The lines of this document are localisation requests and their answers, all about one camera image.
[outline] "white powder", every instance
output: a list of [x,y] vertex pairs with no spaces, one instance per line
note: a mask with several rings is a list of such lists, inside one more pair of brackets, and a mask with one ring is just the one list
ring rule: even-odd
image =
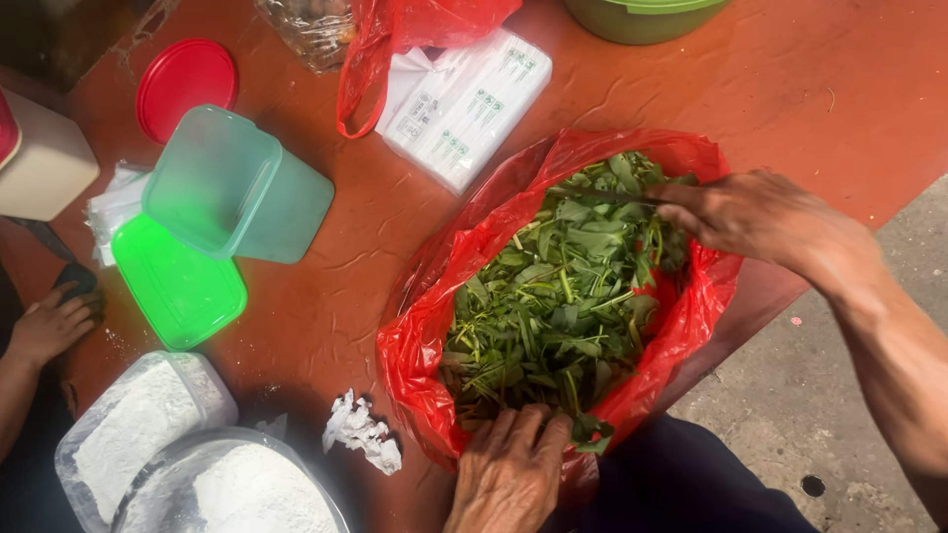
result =
[[125,490],[162,448],[201,423],[200,413],[167,360],[126,384],[127,393],[73,455],[79,478],[112,523]]
[[194,479],[194,492],[206,533],[338,533],[319,489],[266,446],[228,451]]

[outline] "concrete floor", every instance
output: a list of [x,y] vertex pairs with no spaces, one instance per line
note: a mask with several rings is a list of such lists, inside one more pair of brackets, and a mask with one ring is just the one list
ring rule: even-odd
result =
[[[948,329],[948,175],[879,231],[908,294]],[[794,325],[799,318],[800,325]],[[862,400],[823,298],[804,294],[669,411],[717,434],[821,531],[935,531]],[[800,480],[822,478],[807,496]]]

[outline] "red plastic bag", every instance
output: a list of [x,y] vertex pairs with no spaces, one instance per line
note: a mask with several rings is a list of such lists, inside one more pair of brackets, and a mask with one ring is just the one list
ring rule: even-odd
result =
[[[469,45],[493,31],[520,0],[353,0],[358,33],[349,44],[336,102],[336,128],[347,138],[369,133],[385,107],[393,53],[413,46]],[[345,121],[374,83],[381,86],[369,120],[350,134]]]
[[[454,313],[454,292],[533,220],[546,188],[619,152],[640,150],[666,175],[695,173],[702,182],[728,174],[718,145],[666,130],[559,131],[507,159],[461,211],[415,252],[392,288],[376,337],[377,368],[395,416],[425,454],[449,470],[472,436],[455,421],[454,400],[437,379]],[[689,280],[681,297],[656,278],[662,313],[637,374],[591,410],[615,427],[610,449],[648,414],[672,368],[703,346],[730,303],[742,258],[689,243]],[[598,481],[595,458],[568,450],[561,480],[571,488]]]

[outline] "translucent green plastic container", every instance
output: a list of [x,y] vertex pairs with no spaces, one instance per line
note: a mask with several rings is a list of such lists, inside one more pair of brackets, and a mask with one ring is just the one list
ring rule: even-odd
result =
[[158,338],[184,352],[236,319],[246,287],[232,259],[215,261],[140,214],[116,231],[112,253]]
[[296,263],[334,194],[332,182],[250,120],[199,105],[174,130],[142,208],[212,259]]
[[566,0],[586,29],[624,45],[654,45],[691,33],[731,0]]

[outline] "beige container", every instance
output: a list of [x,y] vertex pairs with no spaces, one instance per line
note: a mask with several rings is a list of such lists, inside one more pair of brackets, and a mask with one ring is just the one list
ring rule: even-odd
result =
[[21,140],[0,161],[0,215],[52,220],[99,177],[99,163],[76,122],[6,89],[3,96]]

